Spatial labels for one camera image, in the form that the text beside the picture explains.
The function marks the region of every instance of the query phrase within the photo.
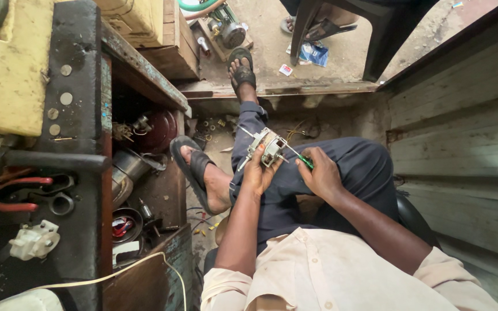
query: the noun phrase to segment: dark blue trousers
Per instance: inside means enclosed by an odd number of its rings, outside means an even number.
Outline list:
[[[252,101],[241,103],[239,125],[250,133],[260,133],[266,127],[268,113]],[[247,155],[247,147],[253,138],[237,129],[236,141],[232,150],[230,199],[235,204],[243,170],[237,171]],[[393,163],[384,146],[360,137],[344,137],[299,145],[294,149],[301,153],[307,147],[321,147],[337,163],[343,186],[357,198],[397,221],[397,199],[393,185]],[[297,165],[296,156],[285,149],[283,163],[274,175],[270,187],[261,197],[259,229],[257,232],[257,254],[266,248],[266,241],[283,234],[290,234],[298,227],[307,229],[330,229],[359,235],[356,229],[335,211],[329,204],[323,204],[311,224],[302,224],[301,212],[295,195],[312,194],[305,185]]]

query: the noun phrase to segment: green hose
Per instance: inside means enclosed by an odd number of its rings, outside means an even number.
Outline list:
[[[182,10],[186,10],[189,12],[199,12],[199,11],[203,11],[204,9],[210,7],[216,1],[218,1],[218,0],[207,0],[207,1],[200,3],[200,4],[191,5],[191,4],[183,3],[182,0],[178,0],[178,4],[180,4],[180,9],[182,9]]]

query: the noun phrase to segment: pliers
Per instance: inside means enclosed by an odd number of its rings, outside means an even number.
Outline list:
[[[0,192],[4,191],[10,187],[42,187],[51,185],[53,183],[52,178],[45,177],[26,177],[11,180],[3,185],[0,185]],[[38,204],[34,203],[3,203],[0,202],[0,212],[16,212],[25,211],[32,212],[38,208]]]

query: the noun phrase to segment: rubber slipper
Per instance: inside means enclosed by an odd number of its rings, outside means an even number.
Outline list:
[[[187,145],[195,149],[195,151],[191,153],[190,165],[186,163],[180,152],[180,148],[183,145]],[[193,192],[197,196],[197,200],[199,200],[199,203],[205,212],[211,216],[216,215],[209,208],[207,191],[203,180],[205,167],[209,163],[214,164],[214,162],[201,150],[201,148],[199,148],[199,145],[197,145],[195,141],[184,135],[180,135],[172,139],[170,142],[170,153],[172,154],[172,159],[174,159],[176,165],[188,179]]]
[[[241,59],[247,58],[249,60],[249,67],[241,65]],[[239,66],[236,71],[233,73],[233,79],[236,81],[237,85],[235,85],[232,81],[232,88],[234,92],[237,94],[237,89],[243,82],[249,82],[253,86],[253,88],[257,89],[257,77],[255,77],[253,73],[253,57],[251,56],[251,52],[243,46],[236,47],[230,57],[228,58],[228,72],[230,72],[230,65],[234,60],[239,60]]]
[[[296,20],[296,16],[289,16],[289,18],[291,18],[292,20],[292,24],[293,26],[295,27],[295,20]],[[280,22],[280,28],[284,31],[284,32],[287,32],[288,34],[293,34],[293,31],[290,31],[288,26],[287,26],[287,17],[282,19],[282,21]]]
[[[326,18],[320,24],[314,25],[309,30],[309,33],[308,33],[309,39],[304,39],[304,41],[305,42],[313,42],[313,41],[326,39],[328,37],[333,36],[334,34],[354,31],[356,29],[356,26],[357,25],[338,26]],[[324,30],[324,33],[320,34],[320,31],[318,28],[322,28]]]

